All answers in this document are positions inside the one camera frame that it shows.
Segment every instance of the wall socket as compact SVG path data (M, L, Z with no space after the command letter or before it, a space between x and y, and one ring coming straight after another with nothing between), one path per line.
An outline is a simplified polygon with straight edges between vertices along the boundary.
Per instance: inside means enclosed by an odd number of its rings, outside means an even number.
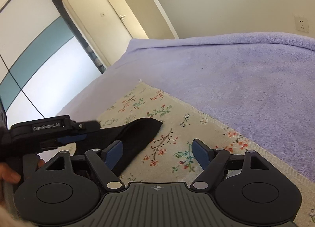
M306 32L308 33L310 31L308 27L308 20L304 17L294 17L294 21L296 24L296 29L298 31Z

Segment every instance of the lavender bedspread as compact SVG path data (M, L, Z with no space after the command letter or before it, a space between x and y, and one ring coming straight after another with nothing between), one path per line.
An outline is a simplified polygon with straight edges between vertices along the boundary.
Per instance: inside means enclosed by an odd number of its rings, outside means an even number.
M139 79L224 122L315 182L315 39L245 33L132 39L60 114L97 118Z

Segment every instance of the black fabric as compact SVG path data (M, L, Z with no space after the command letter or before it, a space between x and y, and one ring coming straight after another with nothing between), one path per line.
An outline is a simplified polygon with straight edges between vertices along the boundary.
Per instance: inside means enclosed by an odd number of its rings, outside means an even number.
M88 134L84 141L76 142L75 155L83 155L93 148L105 149L115 140L123 143L123 154L112 172L120 176L130 162L154 139L162 122L152 118L142 118L124 126L101 129Z

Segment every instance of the beige floral cloth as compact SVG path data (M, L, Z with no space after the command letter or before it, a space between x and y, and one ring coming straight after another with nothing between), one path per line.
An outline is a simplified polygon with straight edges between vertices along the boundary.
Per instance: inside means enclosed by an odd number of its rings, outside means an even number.
M162 121L163 125L154 140L136 156L120 176L126 185L130 181L185 181L190 185L202 172L192 154L191 144L195 138L210 148L224 148L233 154L244 154L246 150L253 149L300 189L303 201L295 223L300 227L315 226L314 183L237 131L162 90L140 82L135 89L107 109L98 120L102 128L108 128L143 117L155 118ZM68 147L74 152L73 145Z

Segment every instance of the teal panel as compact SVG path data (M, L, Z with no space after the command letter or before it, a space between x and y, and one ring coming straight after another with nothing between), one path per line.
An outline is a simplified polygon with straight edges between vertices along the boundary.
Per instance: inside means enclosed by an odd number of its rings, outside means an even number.
M72 37L72 31L62 17L51 23L32 41L11 67L10 72L19 86L23 88L42 64Z
M0 97L5 111L7 111L20 91L21 90L18 84L14 81L12 75L7 73L0 84Z

